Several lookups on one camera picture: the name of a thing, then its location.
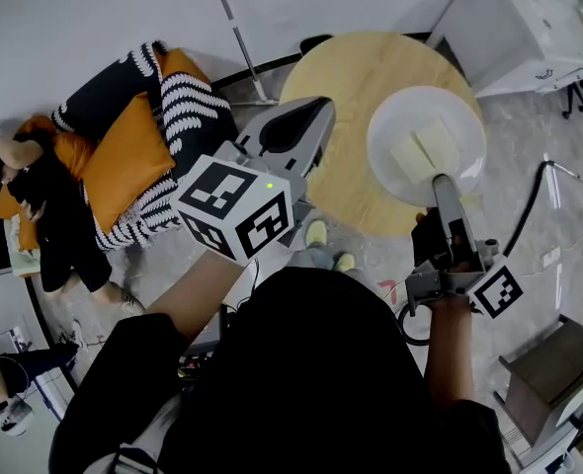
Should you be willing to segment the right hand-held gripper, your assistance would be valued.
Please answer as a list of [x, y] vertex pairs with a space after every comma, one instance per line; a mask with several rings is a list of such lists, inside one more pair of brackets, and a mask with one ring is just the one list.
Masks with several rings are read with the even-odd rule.
[[495, 318], [524, 294], [495, 239], [475, 240], [469, 232], [460, 191], [446, 174], [432, 181], [437, 208], [411, 232], [414, 270], [405, 281], [405, 312], [416, 314], [444, 296], [466, 296], [472, 310]]

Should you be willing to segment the pale yellow food slices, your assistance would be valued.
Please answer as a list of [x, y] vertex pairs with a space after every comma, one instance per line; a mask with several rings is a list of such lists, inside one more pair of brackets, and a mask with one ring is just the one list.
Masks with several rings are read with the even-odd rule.
[[413, 184], [453, 174], [460, 164], [458, 145], [441, 118], [411, 130], [390, 149], [390, 155]]

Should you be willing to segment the white round plate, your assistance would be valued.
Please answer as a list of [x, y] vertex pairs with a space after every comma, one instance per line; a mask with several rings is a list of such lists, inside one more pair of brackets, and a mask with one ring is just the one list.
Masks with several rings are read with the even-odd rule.
[[395, 198], [417, 206], [436, 204], [432, 181], [411, 183], [390, 155], [390, 149], [411, 130], [442, 119], [460, 153], [458, 170], [449, 174], [461, 195], [475, 187], [486, 160], [486, 137], [480, 118], [459, 96], [432, 86], [400, 90], [385, 99], [373, 114], [367, 131], [367, 154], [372, 171]]

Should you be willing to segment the person's left forearm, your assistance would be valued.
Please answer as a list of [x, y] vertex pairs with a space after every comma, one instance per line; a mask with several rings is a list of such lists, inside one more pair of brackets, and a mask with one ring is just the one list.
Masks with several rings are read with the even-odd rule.
[[176, 330], [191, 344], [218, 311], [243, 272], [244, 267], [205, 251], [145, 313], [167, 315]]

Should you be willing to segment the person's right forearm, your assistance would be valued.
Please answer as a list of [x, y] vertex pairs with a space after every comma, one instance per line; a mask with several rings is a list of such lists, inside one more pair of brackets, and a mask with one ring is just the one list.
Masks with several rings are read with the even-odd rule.
[[467, 297], [454, 295], [433, 302], [431, 310], [425, 380], [435, 405], [449, 409], [474, 399], [472, 312]]

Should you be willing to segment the round wooden table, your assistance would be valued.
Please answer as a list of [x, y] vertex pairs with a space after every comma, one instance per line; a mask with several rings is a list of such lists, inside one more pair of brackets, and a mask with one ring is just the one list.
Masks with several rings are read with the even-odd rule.
[[372, 115], [393, 93], [412, 86], [447, 89], [478, 112], [462, 75], [424, 43], [396, 33], [360, 31], [313, 48], [293, 68], [283, 103], [324, 96], [336, 119], [318, 167], [308, 177], [309, 201], [348, 228], [368, 236], [406, 237], [419, 207], [390, 195], [367, 158]]

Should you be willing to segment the person's left yellow shoe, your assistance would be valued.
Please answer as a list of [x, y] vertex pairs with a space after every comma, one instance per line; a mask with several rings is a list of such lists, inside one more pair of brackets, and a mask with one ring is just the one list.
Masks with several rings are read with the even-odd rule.
[[325, 246], [327, 244], [327, 226], [322, 219], [312, 220], [305, 232], [305, 246]]

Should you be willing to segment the white floor mop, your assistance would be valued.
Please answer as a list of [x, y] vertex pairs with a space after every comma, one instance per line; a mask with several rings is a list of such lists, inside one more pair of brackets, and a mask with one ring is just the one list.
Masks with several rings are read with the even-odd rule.
[[252, 59], [249, 55], [248, 49], [247, 49], [246, 44], [244, 42], [243, 36], [241, 35], [238, 24], [235, 20], [235, 17], [234, 17], [234, 14], [233, 14], [233, 11], [231, 9], [229, 1], [228, 0], [219, 0], [219, 1], [221, 3], [223, 11], [226, 15], [229, 26], [231, 27], [231, 30], [233, 31], [236, 42], [240, 48], [244, 62], [246, 64], [246, 66], [248, 67], [253, 87], [254, 87], [256, 94], [258, 96], [258, 99], [256, 101], [237, 102], [237, 103], [234, 103], [234, 106], [236, 106], [236, 107], [258, 107], [258, 106], [271, 107], [271, 106], [276, 106], [279, 103], [279, 101], [277, 99], [270, 98], [266, 94], [265, 89], [263, 87], [263, 84], [262, 84], [262, 82], [261, 82], [261, 80], [260, 80], [260, 78], [255, 70], [254, 64], [253, 64]]

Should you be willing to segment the person's grey jeans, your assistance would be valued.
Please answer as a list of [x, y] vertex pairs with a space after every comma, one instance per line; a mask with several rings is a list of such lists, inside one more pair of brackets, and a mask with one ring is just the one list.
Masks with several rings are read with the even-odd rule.
[[[336, 272], [333, 270], [333, 265], [334, 257], [337, 254], [332, 253], [326, 246], [309, 247], [301, 251], [294, 252], [291, 256], [291, 259], [287, 263], [287, 266], [293, 268], [321, 269]], [[358, 269], [357, 266], [352, 271], [340, 274], [348, 276], [366, 287], [371, 286], [367, 276], [360, 269]]]

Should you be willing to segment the black office chair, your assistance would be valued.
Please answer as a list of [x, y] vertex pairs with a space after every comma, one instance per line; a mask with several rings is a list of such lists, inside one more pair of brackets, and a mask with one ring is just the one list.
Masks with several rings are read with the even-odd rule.
[[573, 109], [574, 109], [574, 101], [577, 100], [577, 111], [580, 114], [583, 114], [583, 95], [581, 92], [581, 83], [582, 80], [576, 80], [571, 84], [567, 85], [565, 88], [566, 91], [566, 109], [561, 113], [564, 119], [570, 119]]

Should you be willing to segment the orange cushion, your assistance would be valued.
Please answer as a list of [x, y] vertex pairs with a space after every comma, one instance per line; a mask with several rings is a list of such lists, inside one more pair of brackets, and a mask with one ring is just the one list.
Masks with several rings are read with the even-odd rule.
[[170, 171], [170, 155], [145, 92], [132, 98], [83, 169], [90, 208], [104, 233]]

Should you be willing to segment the white cabinet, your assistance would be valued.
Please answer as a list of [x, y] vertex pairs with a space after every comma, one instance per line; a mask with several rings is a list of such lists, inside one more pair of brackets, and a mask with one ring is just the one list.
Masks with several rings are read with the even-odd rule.
[[572, 0], [452, 0], [427, 40], [442, 43], [478, 98], [583, 80], [583, 13]]

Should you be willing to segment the dark wooden stool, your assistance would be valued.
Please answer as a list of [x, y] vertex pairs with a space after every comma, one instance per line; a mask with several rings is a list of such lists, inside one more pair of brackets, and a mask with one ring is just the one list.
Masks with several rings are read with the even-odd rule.
[[512, 359], [505, 396], [494, 397], [529, 446], [555, 435], [583, 404], [583, 325], [561, 315]]

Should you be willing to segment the person's black shirt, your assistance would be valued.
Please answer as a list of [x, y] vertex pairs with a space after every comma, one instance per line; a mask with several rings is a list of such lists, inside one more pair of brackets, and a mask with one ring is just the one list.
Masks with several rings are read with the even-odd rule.
[[50, 474], [84, 474], [171, 399], [163, 474], [510, 474], [495, 413], [433, 402], [389, 307], [354, 279], [287, 267], [240, 308], [189, 390], [163, 314], [120, 321], [71, 401]]

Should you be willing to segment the black equipment case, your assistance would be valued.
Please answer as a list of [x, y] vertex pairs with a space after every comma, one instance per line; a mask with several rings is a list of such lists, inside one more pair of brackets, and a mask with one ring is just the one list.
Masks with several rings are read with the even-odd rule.
[[178, 376], [185, 383], [197, 381], [226, 330], [227, 307], [222, 304], [207, 326], [191, 343], [178, 362]]

